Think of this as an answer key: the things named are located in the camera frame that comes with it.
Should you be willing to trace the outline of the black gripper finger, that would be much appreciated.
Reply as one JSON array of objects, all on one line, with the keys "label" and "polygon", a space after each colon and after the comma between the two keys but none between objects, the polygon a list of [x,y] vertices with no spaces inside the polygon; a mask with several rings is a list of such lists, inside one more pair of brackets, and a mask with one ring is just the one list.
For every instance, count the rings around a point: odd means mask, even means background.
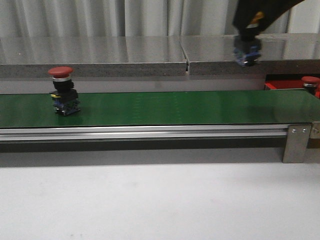
[{"label": "black gripper finger", "polygon": [[256,0],[257,10],[254,20],[257,26],[255,34],[260,34],[275,22],[282,14],[303,2],[304,0]]},{"label": "black gripper finger", "polygon": [[259,34],[259,21],[263,18],[261,0],[239,0],[232,24],[241,40],[254,40]]}]

